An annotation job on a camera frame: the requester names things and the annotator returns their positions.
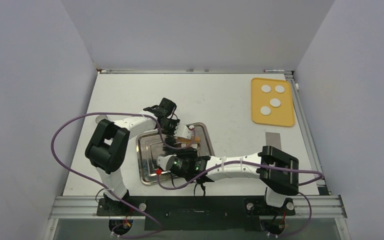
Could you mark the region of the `stainless steel tray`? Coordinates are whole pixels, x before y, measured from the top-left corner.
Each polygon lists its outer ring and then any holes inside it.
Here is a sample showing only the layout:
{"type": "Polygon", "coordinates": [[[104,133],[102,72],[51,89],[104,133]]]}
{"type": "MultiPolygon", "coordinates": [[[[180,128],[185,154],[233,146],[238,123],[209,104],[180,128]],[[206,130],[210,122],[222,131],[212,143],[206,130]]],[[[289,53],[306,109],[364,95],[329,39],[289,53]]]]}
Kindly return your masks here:
{"type": "MultiPolygon", "coordinates": [[[[196,137],[199,143],[194,143],[193,148],[197,149],[199,156],[212,156],[215,154],[207,127],[202,122],[193,123],[196,137]]],[[[136,138],[136,152],[138,160],[139,179],[145,186],[157,184],[157,158],[166,155],[168,152],[162,143],[158,131],[151,130],[142,133],[136,138]]]]}

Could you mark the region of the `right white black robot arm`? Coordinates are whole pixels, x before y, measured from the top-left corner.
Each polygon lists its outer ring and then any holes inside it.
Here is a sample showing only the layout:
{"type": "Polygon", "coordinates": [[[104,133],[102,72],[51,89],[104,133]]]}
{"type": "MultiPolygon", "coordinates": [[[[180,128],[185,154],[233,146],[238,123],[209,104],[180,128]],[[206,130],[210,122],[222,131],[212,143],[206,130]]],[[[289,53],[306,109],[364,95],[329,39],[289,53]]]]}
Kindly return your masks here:
{"type": "Polygon", "coordinates": [[[262,207],[277,213],[288,196],[299,193],[299,160],[273,146],[250,155],[236,157],[199,156],[181,158],[177,154],[160,156],[157,165],[186,181],[198,184],[224,179],[259,179],[266,185],[262,207]]]}

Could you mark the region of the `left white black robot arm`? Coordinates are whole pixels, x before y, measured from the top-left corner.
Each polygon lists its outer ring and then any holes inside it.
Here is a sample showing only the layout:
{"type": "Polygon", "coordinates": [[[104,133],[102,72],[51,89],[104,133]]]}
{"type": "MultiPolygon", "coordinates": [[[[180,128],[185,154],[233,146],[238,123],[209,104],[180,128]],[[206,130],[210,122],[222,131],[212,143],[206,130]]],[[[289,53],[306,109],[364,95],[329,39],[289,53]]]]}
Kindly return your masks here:
{"type": "Polygon", "coordinates": [[[86,147],[85,157],[95,167],[102,183],[105,203],[116,215],[128,211],[129,190],[124,184],[120,167],[122,166],[129,140],[150,130],[161,127],[163,135],[173,138],[179,119],[173,119],[177,105],[162,98],[158,105],[149,106],[140,113],[122,120],[102,119],[86,147]]]}

